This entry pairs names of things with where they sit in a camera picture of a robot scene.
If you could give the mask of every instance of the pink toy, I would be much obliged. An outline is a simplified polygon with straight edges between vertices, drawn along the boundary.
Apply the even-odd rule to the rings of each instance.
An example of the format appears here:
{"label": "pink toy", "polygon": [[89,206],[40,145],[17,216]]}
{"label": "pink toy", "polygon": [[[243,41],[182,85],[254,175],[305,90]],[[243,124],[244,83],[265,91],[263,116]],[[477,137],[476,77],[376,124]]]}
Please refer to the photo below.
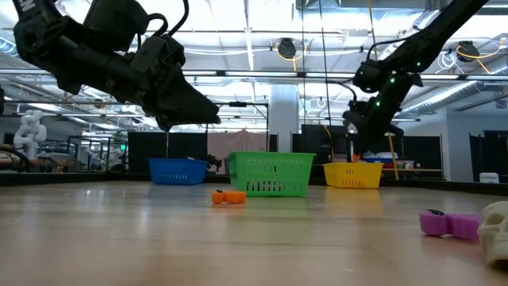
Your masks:
{"label": "pink toy", "polygon": [[479,241],[478,228],[482,222],[479,214],[445,214],[428,210],[420,213],[421,231],[429,236],[453,235],[474,242]]}

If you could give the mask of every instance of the orange object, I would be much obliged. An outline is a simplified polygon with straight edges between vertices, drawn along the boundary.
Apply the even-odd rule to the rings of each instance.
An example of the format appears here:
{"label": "orange object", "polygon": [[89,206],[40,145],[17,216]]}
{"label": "orange object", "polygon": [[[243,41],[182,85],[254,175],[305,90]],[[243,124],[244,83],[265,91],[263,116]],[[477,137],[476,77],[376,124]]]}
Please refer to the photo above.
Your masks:
{"label": "orange object", "polygon": [[243,191],[221,191],[212,192],[213,203],[245,203],[247,194]]}

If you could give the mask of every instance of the floor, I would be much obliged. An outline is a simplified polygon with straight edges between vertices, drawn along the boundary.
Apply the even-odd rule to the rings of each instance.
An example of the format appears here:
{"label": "floor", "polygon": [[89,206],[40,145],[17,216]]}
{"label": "floor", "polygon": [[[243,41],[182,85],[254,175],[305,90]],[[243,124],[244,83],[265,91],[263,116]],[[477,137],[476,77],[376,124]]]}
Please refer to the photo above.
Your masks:
{"label": "floor", "polygon": [[421,234],[418,213],[503,197],[311,187],[210,203],[213,189],[101,182],[0,188],[0,285],[506,286],[478,245]]}

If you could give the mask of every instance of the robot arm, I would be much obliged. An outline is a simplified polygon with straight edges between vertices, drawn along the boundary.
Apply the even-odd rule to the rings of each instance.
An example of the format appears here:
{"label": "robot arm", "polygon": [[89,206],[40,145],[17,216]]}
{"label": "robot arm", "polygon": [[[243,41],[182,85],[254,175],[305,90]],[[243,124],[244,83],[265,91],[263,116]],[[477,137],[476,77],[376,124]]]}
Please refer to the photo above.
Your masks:
{"label": "robot arm", "polygon": [[[60,89],[76,95],[82,85],[131,102],[155,116],[162,129],[178,124],[219,123],[218,107],[183,77],[183,46],[161,14],[148,15],[135,0],[94,0],[83,24],[63,17],[56,0],[13,0],[19,16],[14,36],[20,57],[51,72]],[[163,26],[129,52],[151,20]]]}
{"label": "robot arm", "polygon": [[366,152],[386,132],[396,129],[391,126],[391,120],[400,111],[408,91],[413,85],[422,86],[418,73],[429,68],[446,41],[487,2],[454,0],[428,27],[401,39],[404,44],[385,60],[371,60],[369,51],[353,84],[364,92],[379,93],[369,102],[351,101],[350,110],[344,112],[344,118],[358,129],[356,147],[359,153]]}

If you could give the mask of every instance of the ceiling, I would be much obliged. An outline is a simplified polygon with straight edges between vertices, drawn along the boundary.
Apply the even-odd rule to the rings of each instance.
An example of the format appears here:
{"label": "ceiling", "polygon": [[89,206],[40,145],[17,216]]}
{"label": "ceiling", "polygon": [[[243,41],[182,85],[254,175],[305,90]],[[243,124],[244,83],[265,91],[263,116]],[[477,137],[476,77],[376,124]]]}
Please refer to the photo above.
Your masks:
{"label": "ceiling", "polygon": [[[139,0],[148,13],[164,14],[173,26],[183,14],[181,0]],[[319,13],[320,1],[305,0],[304,7],[299,0],[190,0],[190,15],[174,38],[186,48],[185,70],[229,70],[266,72],[355,72],[365,60],[366,51],[374,41],[393,40],[414,33],[414,25],[420,28],[428,25],[439,13],[433,8],[446,5],[446,1],[426,0],[375,0],[373,1],[373,26],[375,39],[371,32],[371,20],[366,1],[359,0],[321,0],[322,19]],[[483,59],[482,64],[494,63],[506,56],[502,45],[508,28],[505,6],[508,1],[490,1],[478,15],[468,21],[443,47],[443,53],[434,61],[425,74],[485,74],[479,62],[462,63],[445,53],[455,49],[459,41],[473,41],[482,55],[493,56]],[[59,0],[57,7],[76,21],[83,22],[90,7],[90,0]],[[0,0],[0,39],[13,44],[12,28],[17,21],[12,1]],[[158,21],[150,23],[150,35],[160,26]],[[280,39],[289,37],[301,56],[295,62],[281,59],[275,47]],[[380,47],[378,54],[387,56],[393,46]],[[0,52],[0,68],[28,68],[33,66],[16,57],[13,50]],[[269,101],[271,86],[279,84],[274,79],[245,77],[228,78],[187,77],[203,94],[215,102],[245,101],[266,103]],[[24,100],[74,100],[94,101],[113,99],[101,91],[86,87],[79,95],[71,96],[58,89],[50,75],[0,75],[0,84],[11,86],[12,99]],[[301,97],[301,116],[325,117],[327,108],[323,100],[327,92],[331,99],[332,116],[339,117],[347,108],[352,94],[338,85],[326,85],[320,80],[306,81],[305,89],[301,80],[289,80],[298,88]],[[454,82],[430,83],[425,87],[414,87],[406,97],[410,105],[414,100],[440,86],[452,86]],[[353,87],[360,98],[372,96]],[[140,108],[122,111],[121,106],[60,106],[62,112],[80,114],[143,114]],[[220,128],[262,129],[266,121],[262,110],[255,108],[232,108],[224,106],[221,115],[225,117],[243,116],[249,118],[227,118]],[[88,123],[94,118],[81,117]],[[139,122],[131,118],[107,120],[107,124],[120,128],[148,128],[153,121]],[[196,126],[181,129],[195,130]]]}

